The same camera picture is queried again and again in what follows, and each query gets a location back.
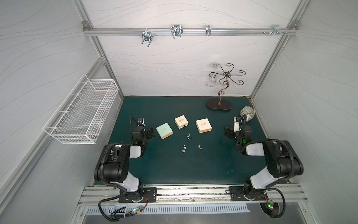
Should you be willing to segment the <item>cream drawer jewelry box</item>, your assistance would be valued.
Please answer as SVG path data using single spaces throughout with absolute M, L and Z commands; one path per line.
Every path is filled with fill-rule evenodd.
M 195 122 L 199 133 L 206 133 L 212 130 L 212 126 L 208 120 L 208 118 L 196 120 Z

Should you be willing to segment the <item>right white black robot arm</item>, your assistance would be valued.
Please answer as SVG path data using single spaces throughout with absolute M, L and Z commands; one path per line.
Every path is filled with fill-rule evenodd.
M 265 158 L 265 167 L 257 174 L 250 176 L 242 187 L 232 186 L 226 191 L 232 201 L 254 201 L 280 182 L 302 175 L 304 167 L 293 147 L 288 141 L 268 139 L 253 142 L 247 118 L 235 117 L 234 127 L 226 128 L 225 135 L 236 140 L 236 149 L 245 156 Z

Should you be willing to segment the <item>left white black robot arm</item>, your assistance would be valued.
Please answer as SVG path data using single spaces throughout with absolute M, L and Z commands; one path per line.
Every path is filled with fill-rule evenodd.
M 130 159 L 143 157 L 147 140 L 155 136 L 153 128 L 147 128 L 144 118 L 130 116 L 131 141 L 128 144 L 113 143 L 104 145 L 96 168 L 95 181 L 119 189 L 123 194 L 120 203 L 143 202 L 145 193 L 143 184 L 129 172 Z

